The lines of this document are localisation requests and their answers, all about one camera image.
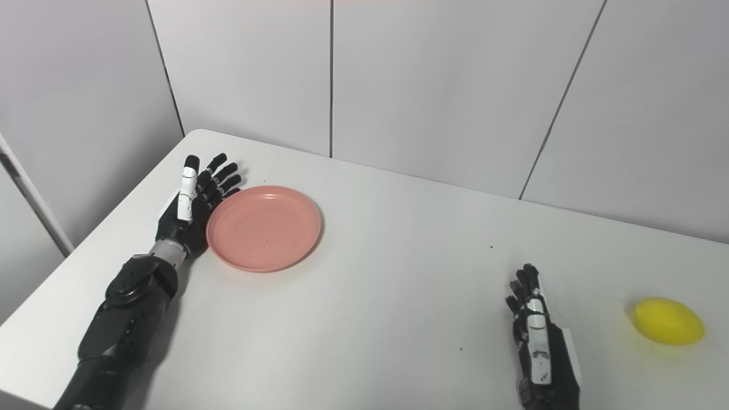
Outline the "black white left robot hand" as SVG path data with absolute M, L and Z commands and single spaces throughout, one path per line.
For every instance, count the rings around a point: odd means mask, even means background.
M 208 221 L 224 200 L 240 191 L 239 165 L 226 153 L 213 157 L 200 167 L 197 155 L 188 155 L 179 190 L 159 218 L 155 240 L 176 243 L 187 257 L 207 247 Z

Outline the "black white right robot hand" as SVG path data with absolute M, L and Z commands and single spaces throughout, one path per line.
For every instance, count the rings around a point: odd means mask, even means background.
M 539 271 L 526 263 L 509 283 L 506 298 L 521 378 L 517 391 L 524 409 L 579 409 L 578 363 L 566 329 L 554 324 L 539 281 Z

